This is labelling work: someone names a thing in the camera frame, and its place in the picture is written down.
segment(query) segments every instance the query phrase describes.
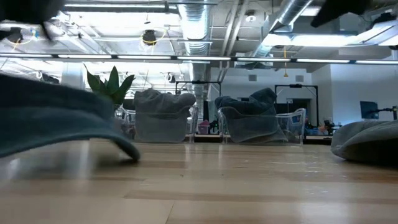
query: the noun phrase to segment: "exposed ductwork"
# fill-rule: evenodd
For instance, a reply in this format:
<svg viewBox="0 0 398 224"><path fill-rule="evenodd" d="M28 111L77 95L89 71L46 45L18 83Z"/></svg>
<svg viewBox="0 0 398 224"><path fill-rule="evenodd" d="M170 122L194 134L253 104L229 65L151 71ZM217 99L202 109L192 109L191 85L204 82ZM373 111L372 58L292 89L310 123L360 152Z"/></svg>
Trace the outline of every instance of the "exposed ductwork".
<svg viewBox="0 0 398 224"><path fill-rule="evenodd" d="M184 39L206 40L208 38L208 18L210 8L200 4L178 5L181 15L182 32ZM209 45L204 42L186 42L185 48L188 55L208 55ZM190 77L194 81L210 81L209 63L191 63ZM203 101L207 99L208 85L193 85L193 93L197 98L199 118L203 117Z"/></svg>
<svg viewBox="0 0 398 224"><path fill-rule="evenodd" d="M271 31L275 31L284 26L292 26L299 18L301 13L313 0L284 0L281 4L280 10L273 15L270 15L263 27L263 33L266 35L262 43L252 53L252 57L265 57L271 51L273 46L267 45L265 42L267 35Z"/></svg>

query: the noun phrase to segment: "ceiling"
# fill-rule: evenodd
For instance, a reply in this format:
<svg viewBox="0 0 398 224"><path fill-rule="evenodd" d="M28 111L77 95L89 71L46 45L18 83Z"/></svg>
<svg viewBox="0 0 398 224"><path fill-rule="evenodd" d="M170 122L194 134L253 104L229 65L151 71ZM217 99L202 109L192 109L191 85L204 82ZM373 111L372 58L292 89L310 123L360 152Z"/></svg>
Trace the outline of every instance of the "ceiling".
<svg viewBox="0 0 398 224"><path fill-rule="evenodd" d="M169 4L186 0L169 1ZM110 1L97 1L98 4ZM136 3L137 1L123 1L123 3ZM207 0L211 5L210 20L210 55L220 55L226 25L231 18L231 8L235 0ZM279 10L281 0L262 1L251 0L248 10L254 10L255 21L248 22L243 19L238 32L238 40L233 45L232 54L236 52L251 52L261 43L264 21L268 15ZM312 2L311 7L319 6L323 1ZM396 1L377 1L374 8L389 7ZM334 31L349 30L357 33L365 31L369 25L362 17L348 15L350 22L342 19L335 20L320 27L318 30L310 29L310 16L301 16L294 24L293 32L307 32L311 34L328 33ZM3 40L0 44L1 52L14 53L46 53L46 54L154 54L154 55L183 55L185 54L184 39L182 35L180 16L178 14L162 13L130 13L130 12L64 12L51 21L50 32L55 36L55 43L49 44L43 37L37 26L16 24L15 22L3 22L0 29L8 27L22 27L24 40L21 44L13 44ZM141 44L141 35L145 30L155 30L158 42L154 47ZM39 34L34 38L32 30ZM285 48L274 47L270 52L274 57L295 58L344 58L344 59L382 59L391 54L388 47L301 47L288 45ZM35 75L37 71L43 71L55 77L62 76L62 62L43 62L33 60L20 60L18 58L0 58L1 70L8 73L23 75ZM106 78L113 65L116 65L120 73L134 73L139 78L135 85L140 88L144 85L162 86L171 88L165 80L168 73L174 74L178 80L190 80L189 66L181 63L154 64L154 63L111 63L111 62L87 62L88 69L97 75ZM274 68L283 67L284 63L275 63ZM314 68L310 64L289 65L292 68Z"/></svg>

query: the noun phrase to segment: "fluorescent light fixture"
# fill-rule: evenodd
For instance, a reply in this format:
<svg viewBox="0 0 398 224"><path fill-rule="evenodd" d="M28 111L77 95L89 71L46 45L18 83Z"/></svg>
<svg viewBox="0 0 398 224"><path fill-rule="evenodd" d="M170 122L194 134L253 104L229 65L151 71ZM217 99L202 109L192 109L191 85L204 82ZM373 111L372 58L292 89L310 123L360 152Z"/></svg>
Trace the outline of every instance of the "fluorescent light fixture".
<svg viewBox="0 0 398 224"><path fill-rule="evenodd" d="M390 39L379 44L380 46L395 46L398 45L398 35L391 37Z"/></svg>
<svg viewBox="0 0 398 224"><path fill-rule="evenodd" d="M52 58L49 54L9 54L0 53L0 57L15 57L15 58Z"/></svg>
<svg viewBox="0 0 398 224"><path fill-rule="evenodd" d="M348 63L349 60L334 60L334 59L297 59L297 62L305 62L305 63Z"/></svg>
<svg viewBox="0 0 398 224"><path fill-rule="evenodd" d="M306 47L342 47L353 41L352 36L346 35L297 35L293 37L291 45Z"/></svg>
<svg viewBox="0 0 398 224"><path fill-rule="evenodd" d="M124 8L164 8L161 5L150 4L66 4L65 7L124 7Z"/></svg>
<svg viewBox="0 0 398 224"><path fill-rule="evenodd" d="M308 6L304 9L300 16L316 16L320 9L320 6Z"/></svg>
<svg viewBox="0 0 398 224"><path fill-rule="evenodd" d="M254 16L254 15L251 15L251 16L247 16L247 18L246 18L246 22L254 22L254 21L256 21L256 16Z"/></svg>
<svg viewBox="0 0 398 224"><path fill-rule="evenodd" d="M60 58L90 58L90 59L109 59L111 55L58 55Z"/></svg>
<svg viewBox="0 0 398 224"><path fill-rule="evenodd" d="M179 56L177 57L178 60L222 60L222 61L229 61L231 57L192 57L192 56Z"/></svg>
<svg viewBox="0 0 398 224"><path fill-rule="evenodd" d="M277 35L277 34L268 34L266 38L262 41L262 45L265 46L276 46L276 45L290 45L291 40L289 36L286 35Z"/></svg>
<svg viewBox="0 0 398 224"><path fill-rule="evenodd" d="M177 40L178 43L199 43L199 44L212 44L213 41L206 40Z"/></svg>
<svg viewBox="0 0 398 224"><path fill-rule="evenodd" d="M141 59L141 60L170 60L170 56L152 56L152 55L119 55L119 59Z"/></svg>
<svg viewBox="0 0 398 224"><path fill-rule="evenodd" d="M236 59L241 62L290 62L289 58L245 58L240 57Z"/></svg>
<svg viewBox="0 0 398 224"><path fill-rule="evenodd" d="M363 65L398 65L398 60L357 60L356 63Z"/></svg>

